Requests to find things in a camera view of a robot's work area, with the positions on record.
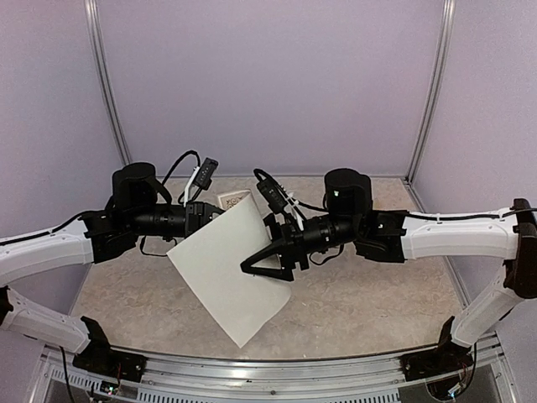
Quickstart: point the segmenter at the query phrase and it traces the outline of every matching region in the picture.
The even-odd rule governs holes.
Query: white paper
[[[242,348],[291,295],[281,280],[244,274],[240,264],[270,244],[252,194],[168,252],[203,306]],[[277,259],[263,267],[279,269]]]

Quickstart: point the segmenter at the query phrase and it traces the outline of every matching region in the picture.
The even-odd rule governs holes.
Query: gray floor
[[[320,205],[322,178],[281,178],[303,202]],[[183,180],[169,182],[173,195]],[[216,178],[200,200],[253,189],[253,178]],[[415,209],[400,180],[374,179],[375,208]],[[148,241],[164,253],[171,244]],[[220,329],[166,258],[131,250],[95,265],[74,314],[98,320],[112,344],[161,353],[230,359],[315,359],[382,353],[435,343],[442,323],[461,310],[441,258],[378,264],[352,245],[338,259],[295,271],[289,303],[242,349]]]

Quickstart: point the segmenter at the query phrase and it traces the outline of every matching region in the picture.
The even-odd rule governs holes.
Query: light purple backdrop
[[[416,181],[429,211],[537,206],[537,3],[459,0],[430,141]],[[500,267],[456,260],[472,297]],[[537,305],[498,325],[523,402],[537,401]]]
[[[100,208],[119,167],[96,78],[82,1],[0,7],[0,238]],[[87,267],[12,284],[67,312]],[[41,343],[0,331],[0,401],[22,402]]]
[[[441,0],[100,2],[129,147],[162,175],[188,148],[219,174],[408,168]],[[180,173],[190,173],[183,168]]]

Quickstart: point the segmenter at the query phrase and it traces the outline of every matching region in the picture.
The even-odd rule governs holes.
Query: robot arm
[[[426,256],[478,255],[504,260],[501,269],[482,293],[441,330],[438,346],[402,357],[407,380],[456,371],[472,364],[472,345],[520,302],[537,297],[537,224],[525,199],[513,207],[473,214],[422,214],[373,210],[371,181],[354,170],[333,170],[325,176],[324,215],[297,225],[286,206],[299,202],[266,172],[257,171],[258,189],[273,214],[265,218],[272,243],[242,262],[242,271],[292,281],[298,264],[309,269],[307,254],[353,243],[358,255],[387,263]],[[274,214],[283,213],[279,224]],[[281,270],[258,267],[262,259],[277,254]]]
[[[127,165],[114,173],[113,194],[104,210],[83,212],[43,232],[0,239],[0,329],[71,351],[76,355],[76,367],[112,377],[121,368],[122,378],[139,381],[145,357],[112,350],[96,321],[52,311],[21,296],[8,284],[62,266],[115,259],[134,248],[139,236],[188,237],[223,212],[189,198],[193,184],[199,191],[208,189],[216,167],[217,162],[210,159],[196,167],[183,203],[175,205],[157,181],[151,164]],[[157,203],[158,194],[166,203]]]

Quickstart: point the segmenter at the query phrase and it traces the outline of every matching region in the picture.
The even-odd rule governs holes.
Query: black mount bracket
[[[513,210],[528,210],[531,205],[526,199],[514,199]],[[503,286],[526,300],[537,298],[537,223],[532,212],[516,213],[519,246],[515,260],[506,260],[507,274]]]
[[[401,357],[401,367],[407,381],[429,378],[447,374],[463,367],[473,365],[470,348],[464,348],[451,341],[451,324],[455,317],[451,317],[442,327],[440,341],[436,348],[409,353]]]
[[[73,358],[73,365],[80,369],[109,376],[140,382],[147,359],[140,354],[112,350],[101,325],[89,317],[82,317],[89,331],[90,343]]]

